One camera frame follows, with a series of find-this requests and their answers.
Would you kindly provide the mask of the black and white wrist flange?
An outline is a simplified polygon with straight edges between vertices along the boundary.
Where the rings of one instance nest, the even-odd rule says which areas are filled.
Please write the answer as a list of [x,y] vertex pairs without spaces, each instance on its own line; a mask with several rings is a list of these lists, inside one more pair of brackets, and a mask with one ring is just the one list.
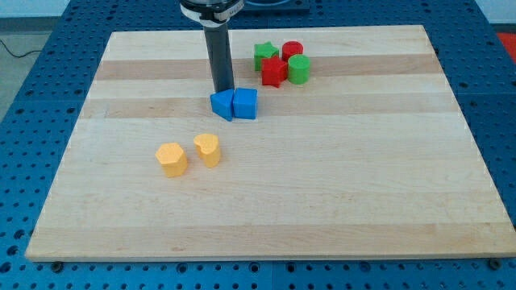
[[182,14],[204,27],[220,27],[244,7],[244,0],[180,0]]

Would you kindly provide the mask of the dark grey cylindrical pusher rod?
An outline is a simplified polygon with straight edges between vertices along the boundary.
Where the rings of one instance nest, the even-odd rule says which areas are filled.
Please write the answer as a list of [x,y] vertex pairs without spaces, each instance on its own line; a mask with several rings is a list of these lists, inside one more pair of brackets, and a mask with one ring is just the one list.
[[234,74],[228,26],[203,28],[210,62],[210,71],[216,93],[233,89]]

